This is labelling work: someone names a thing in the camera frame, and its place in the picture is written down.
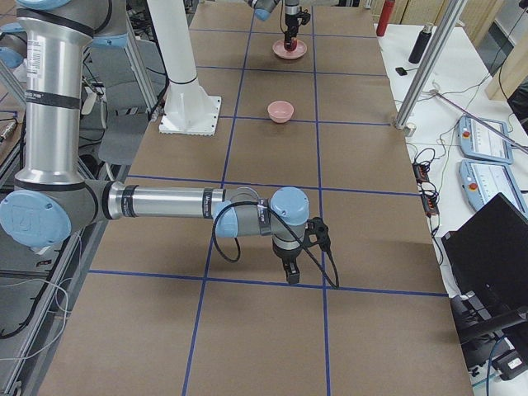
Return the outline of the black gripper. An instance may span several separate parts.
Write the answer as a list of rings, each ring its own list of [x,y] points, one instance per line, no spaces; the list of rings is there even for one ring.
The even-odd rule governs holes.
[[[291,39],[296,39],[296,36],[297,36],[297,29],[299,28],[299,22],[298,22],[298,17],[297,15],[290,15],[290,14],[286,14],[285,15],[285,24],[287,26],[287,29],[284,33],[284,41],[285,40],[291,40]]]
[[[275,248],[274,253],[282,261],[287,283],[289,285],[299,284],[299,268],[296,260],[300,255],[300,250],[298,248],[292,250]]]

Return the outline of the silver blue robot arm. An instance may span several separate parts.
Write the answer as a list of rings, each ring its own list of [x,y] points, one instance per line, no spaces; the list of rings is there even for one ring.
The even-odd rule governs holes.
[[[247,0],[246,4],[253,9],[254,16],[260,21],[266,21],[276,6],[281,4],[285,22],[283,46],[288,52],[296,49],[299,21],[302,19],[299,1]]]
[[[18,243],[42,248],[102,219],[204,218],[214,238],[271,236],[285,277],[299,282],[297,256],[314,222],[308,197],[283,187],[266,200],[242,191],[143,188],[83,179],[77,170],[84,48],[123,16],[84,1],[21,1],[17,18],[28,38],[26,159],[15,190],[1,203],[1,225]]]

